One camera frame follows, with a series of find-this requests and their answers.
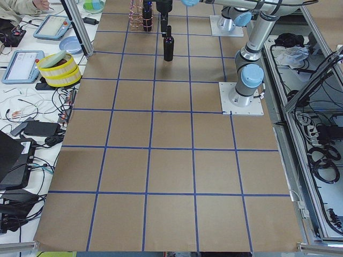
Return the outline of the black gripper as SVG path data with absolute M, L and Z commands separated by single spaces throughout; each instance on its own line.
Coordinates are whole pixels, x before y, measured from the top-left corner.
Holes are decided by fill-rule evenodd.
M 162 37 L 167 36 L 168 13 L 172 11 L 172 0 L 156 0 L 156 9 L 160 12 L 160 25 Z

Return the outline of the person beige sleeve forearm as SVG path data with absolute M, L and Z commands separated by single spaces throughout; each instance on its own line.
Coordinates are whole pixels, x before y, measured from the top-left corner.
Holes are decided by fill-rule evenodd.
M 40 14 L 33 1 L 26 0 L 1 0 L 1 19 L 10 21 L 13 25 L 18 25 L 22 20 L 22 15 Z

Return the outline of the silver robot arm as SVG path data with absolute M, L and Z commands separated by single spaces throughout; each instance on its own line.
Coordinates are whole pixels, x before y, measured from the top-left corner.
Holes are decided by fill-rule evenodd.
M 235 64 L 238 81 L 229 92 L 229 100 L 238 107 L 250 105 L 256 89 L 264 79 L 264 71 L 258 65 L 261 50 L 276 21 L 293 13 L 305 1 L 203 1 L 206 4 L 223 6 L 222 17 L 231 20 L 236 26 L 245 26 L 251 20 L 251 11 L 258 11 L 245 46 L 237 53 Z
M 222 31 L 233 31 L 236 27 L 246 26 L 252 18 L 252 13 L 249 9 L 224 6 L 221 10 L 221 17 L 217 22 L 217 26 Z

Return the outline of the person hand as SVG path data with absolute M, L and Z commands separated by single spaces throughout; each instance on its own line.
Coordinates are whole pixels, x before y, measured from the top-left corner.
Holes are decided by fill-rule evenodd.
M 34 6 L 39 10 L 49 10 L 50 3 L 48 0 L 32 0 Z

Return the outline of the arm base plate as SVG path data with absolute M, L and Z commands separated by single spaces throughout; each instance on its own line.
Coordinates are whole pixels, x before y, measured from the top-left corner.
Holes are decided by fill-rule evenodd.
M 264 115 L 258 89 L 251 96 L 241 96 L 236 92 L 235 82 L 220 82 L 219 93 L 223 115 Z
M 222 16 L 210 16 L 212 36 L 244 37 L 242 27 L 236 27 L 231 19 Z

